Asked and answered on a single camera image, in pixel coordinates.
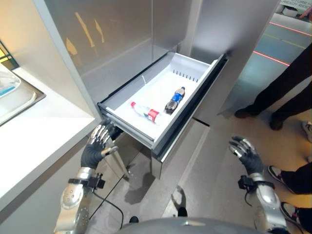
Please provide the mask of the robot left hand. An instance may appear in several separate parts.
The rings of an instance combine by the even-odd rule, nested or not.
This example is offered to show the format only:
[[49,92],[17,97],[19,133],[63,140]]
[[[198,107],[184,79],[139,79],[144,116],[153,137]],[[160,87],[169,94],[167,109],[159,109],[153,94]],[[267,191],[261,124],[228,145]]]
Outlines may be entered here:
[[81,167],[95,170],[99,162],[118,150],[117,146],[106,147],[108,140],[111,138],[110,130],[112,126],[110,120],[103,120],[94,128],[82,152],[80,159]]

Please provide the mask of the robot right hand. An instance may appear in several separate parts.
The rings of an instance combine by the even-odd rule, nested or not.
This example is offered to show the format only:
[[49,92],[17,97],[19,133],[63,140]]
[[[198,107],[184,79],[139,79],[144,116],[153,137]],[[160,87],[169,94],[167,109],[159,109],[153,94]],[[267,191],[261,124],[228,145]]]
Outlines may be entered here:
[[248,175],[263,173],[262,160],[249,140],[241,136],[233,136],[229,142],[229,150],[238,157]]

